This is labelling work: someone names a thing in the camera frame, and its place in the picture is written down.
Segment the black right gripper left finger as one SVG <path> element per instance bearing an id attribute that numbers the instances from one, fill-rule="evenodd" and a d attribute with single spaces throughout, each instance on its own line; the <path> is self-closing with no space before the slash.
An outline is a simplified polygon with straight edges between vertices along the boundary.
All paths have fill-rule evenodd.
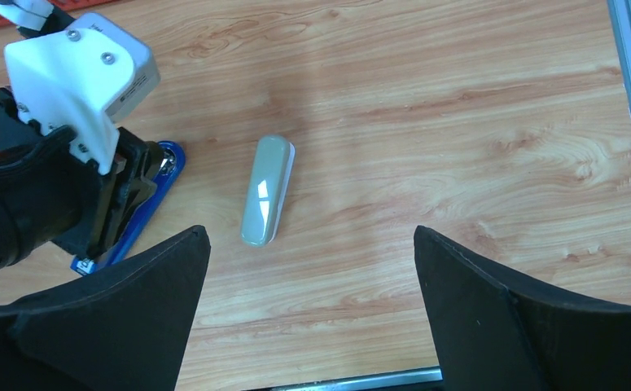
<path id="1" fill-rule="evenodd" d="M 208 269 L 203 226 L 0 305 L 0 390 L 172 390 Z"/>

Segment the blue and black stapler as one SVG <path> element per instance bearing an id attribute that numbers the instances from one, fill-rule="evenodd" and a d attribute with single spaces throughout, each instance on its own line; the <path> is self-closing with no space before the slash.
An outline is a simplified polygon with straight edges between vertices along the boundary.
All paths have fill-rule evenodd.
<path id="1" fill-rule="evenodd" d="M 155 194 L 138 207 L 121 239 L 113 248 L 94 260 L 74 257 L 70 266 L 71 270 L 79 275 L 91 275 L 105 267 L 120 263 L 126 258 L 129 250 L 145 230 L 186 164 L 186 154 L 179 143 L 164 140 L 158 142 L 158 144 L 162 147 L 164 158 L 160 171 L 153 179 L 153 182 L 157 185 Z"/>

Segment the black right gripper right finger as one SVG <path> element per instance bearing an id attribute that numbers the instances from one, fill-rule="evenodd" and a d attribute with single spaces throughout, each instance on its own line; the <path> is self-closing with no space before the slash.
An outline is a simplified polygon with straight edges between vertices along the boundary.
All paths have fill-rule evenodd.
<path id="1" fill-rule="evenodd" d="M 554 286 L 419 226 L 414 261 L 449 390 L 631 390 L 631 305 Z"/>

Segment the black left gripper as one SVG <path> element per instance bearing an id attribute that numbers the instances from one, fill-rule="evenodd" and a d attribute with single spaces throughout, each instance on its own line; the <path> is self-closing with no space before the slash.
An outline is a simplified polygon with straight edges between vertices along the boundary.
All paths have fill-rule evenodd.
<path id="1" fill-rule="evenodd" d="M 7 88 L 0 89 L 0 269 L 51 242 L 79 258 L 114 247 L 134 213 L 156 191 L 164 150 L 121 129 L 113 169 L 70 152 L 75 130 L 58 126 L 41 135 L 37 121 L 22 122 Z"/>

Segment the grey and white stapler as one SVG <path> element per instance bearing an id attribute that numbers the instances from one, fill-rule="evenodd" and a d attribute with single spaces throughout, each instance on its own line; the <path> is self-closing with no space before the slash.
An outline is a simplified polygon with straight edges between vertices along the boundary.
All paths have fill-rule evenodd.
<path id="1" fill-rule="evenodd" d="M 261 248 L 275 239 L 295 157 L 295 146 L 281 135 L 258 141 L 240 229 L 245 244 Z"/>

